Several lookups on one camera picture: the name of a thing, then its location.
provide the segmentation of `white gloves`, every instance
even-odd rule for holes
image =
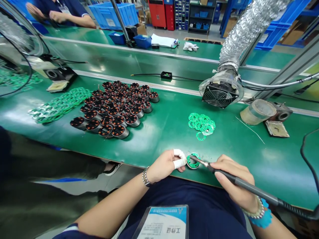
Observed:
[[[198,48],[199,47],[196,44],[192,44],[190,42],[185,42],[183,50],[197,51]]]

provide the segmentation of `blue shirt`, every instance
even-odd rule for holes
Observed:
[[[251,239],[243,212],[225,190],[173,177],[161,180],[147,191],[133,209],[118,239],[132,238],[147,207],[182,204],[189,208],[189,239]],[[54,237],[71,238],[98,237],[79,232],[77,224]]]
[[[60,7],[64,5],[69,9],[71,15],[75,17],[83,17],[84,15],[89,15],[79,0],[33,0],[34,6],[40,9],[40,11],[47,17],[49,17],[50,11],[62,12]],[[78,26],[73,22],[66,21],[62,23],[67,26]]]

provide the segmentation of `leg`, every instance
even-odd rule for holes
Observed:
[[[1,238],[35,238],[67,226],[95,206],[101,192],[74,196],[50,185],[22,181],[0,184]]]
[[[102,160],[49,146],[9,132],[12,141],[14,178],[48,180],[57,178],[95,179],[105,171]]]

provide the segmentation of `blue bracelet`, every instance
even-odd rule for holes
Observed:
[[[265,229],[271,224],[272,215],[271,215],[271,210],[268,208],[269,205],[266,202],[266,200],[261,198],[261,201],[263,203],[264,210],[265,210],[265,214],[263,215],[263,217],[260,219],[255,219],[253,217],[248,216],[248,218],[252,222],[252,224]]]

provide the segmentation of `red cabinet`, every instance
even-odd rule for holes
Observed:
[[[174,5],[165,4],[167,30],[175,30]]]
[[[163,0],[149,0],[149,7],[153,26],[166,28],[166,15]]]

